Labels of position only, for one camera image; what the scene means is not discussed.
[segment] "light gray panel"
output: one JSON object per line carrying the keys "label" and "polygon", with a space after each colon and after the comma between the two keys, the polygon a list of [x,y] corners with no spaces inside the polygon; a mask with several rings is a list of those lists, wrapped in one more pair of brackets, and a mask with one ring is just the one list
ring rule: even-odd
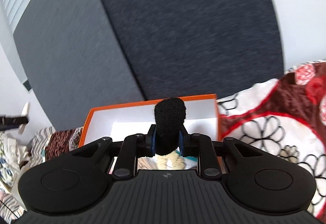
{"label": "light gray panel", "polygon": [[30,0],[14,39],[57,131],[83,125],[92,107],[143,100],[100,0]]}

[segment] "gray panel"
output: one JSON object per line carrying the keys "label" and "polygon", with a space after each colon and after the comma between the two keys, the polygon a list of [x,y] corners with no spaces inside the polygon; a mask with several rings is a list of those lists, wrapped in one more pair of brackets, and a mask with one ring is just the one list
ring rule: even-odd
{"label": "gray panel", "polygon": [[103,0],[146,99],[217,93],[283,75],[271,0]]}
{"label": "gray panel", "polygon": [[143,100],[100,0],[31,0],[14,39],[57,131],[83,125],[92,107]]}
{"label": "gray panel", "polygon": [[17,224],[319,224],[307,211],[269,216],[234,202],[220,182],[199,178],[195,170],[141,170],[113,185],[92,209],[69,216],[27,212]]}

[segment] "floral blanket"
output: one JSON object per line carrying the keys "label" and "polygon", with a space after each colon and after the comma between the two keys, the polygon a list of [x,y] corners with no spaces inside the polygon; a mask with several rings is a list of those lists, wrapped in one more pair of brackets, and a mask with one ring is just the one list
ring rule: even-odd
{"label": "floral blanket", "polygon": [[307,169],[317,183],[308,211],[326,223],[326,60],[218,100],[222,136]]}

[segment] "black flower outline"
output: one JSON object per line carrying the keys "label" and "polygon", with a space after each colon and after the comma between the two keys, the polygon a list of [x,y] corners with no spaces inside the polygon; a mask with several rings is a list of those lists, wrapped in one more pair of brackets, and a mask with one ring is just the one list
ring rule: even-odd
{"label": "black flower outline", "polygon": [[[239,101],[237,99],[239,93],[236,93],[232,96],[226,97],[224,99],[221,99],[222,101],[218,101],[217,104],[218,106],[222,107],[223,110],[225,111],[226,115],[229,115],[229,110],[236,109],[239,106]],[[230,103],[234,101],[234,107],[227,107],[225,106],[225,103]]]}
{"label": "black flower outline", "polygon": [[296,164],[299,162],[299,156],[298,147],[289,145],[285,145],[278,154],[278,157]]}
{"label": "black flower outline", "polygon": [[[244,124],[242,124],[241,126],[241,131],[242,131],[242,136],[240,138],[241,141],[246,142],[247,144],[253,145],[255,143],[260,143],[260,145],[257,146],[257,144],[255,144],[255,147],[264,150],[266,152],[272,153],[274,155],[278,155],[282,149],[280,142],[284,139],[285,137],[285,130],[284,128],[281,126],[281,122],[280,120],[275,117],[275,116],[270,116],[270,117],[264,117],[265,122],[263,127],[260,127],[260,124],[257,120],[250,120]],[[266,128],[268,123],[272,122],[272,120],[276,121],[276,126],[273,129],[273,131],[269,134],[266,135]],[[256,127],[257,127],[257,135],[249,135],[246,131],[245,131],[245,127],[246,124],[253,122]],[[274,143],[278,146],[278,151],[273,153],[271,150],[268,150],[266,142],[270,143]]]}
{"label": "black flower outline", "polygon": [[322,200],[326,197],[326,192],[325,194],[322,194],[321,192],[321,185],[324,185],[326,187],[326,178],[325,178],[326,164],[324,164],[321,170],[318,169],[318,165],[322,159],[326,159],[325,154],[321,154],[318,157],[314,154],[309,154],[303,159],[302,162],[298,163],[299,166],[309,171],[316,180],[316,185],[317,185],[316,192],[308,208],[308,212],[313,215],[315,215],[315,206],[321,203]]}

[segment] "box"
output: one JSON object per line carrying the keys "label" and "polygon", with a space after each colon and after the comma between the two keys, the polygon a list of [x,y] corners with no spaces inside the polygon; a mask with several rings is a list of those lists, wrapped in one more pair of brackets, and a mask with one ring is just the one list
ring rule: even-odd
{"label": "box", "polygon": [[[202,133],[218,139],[216,95],[180,97],[187,108],[185,128],[188,133]],[[92,108],[86,119],[79,147],[105,136],[123,141],[136,133],[147,134],[155,124],[154,107],[160,100],[142,101]]]}

